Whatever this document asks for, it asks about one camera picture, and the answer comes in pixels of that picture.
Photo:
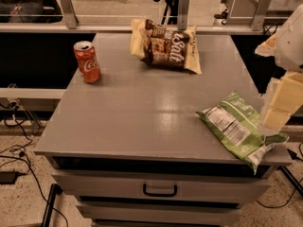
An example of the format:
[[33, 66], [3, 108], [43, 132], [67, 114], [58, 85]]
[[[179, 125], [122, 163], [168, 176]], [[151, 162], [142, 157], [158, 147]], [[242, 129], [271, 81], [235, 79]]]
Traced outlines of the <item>yellowish white gripper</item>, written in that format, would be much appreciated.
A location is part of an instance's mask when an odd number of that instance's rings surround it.
[[287, 72], [281, 79], [271, 79], [260, 112], [259, 132], [266, 136], [278, 134], [302, 106], [302, 73]]

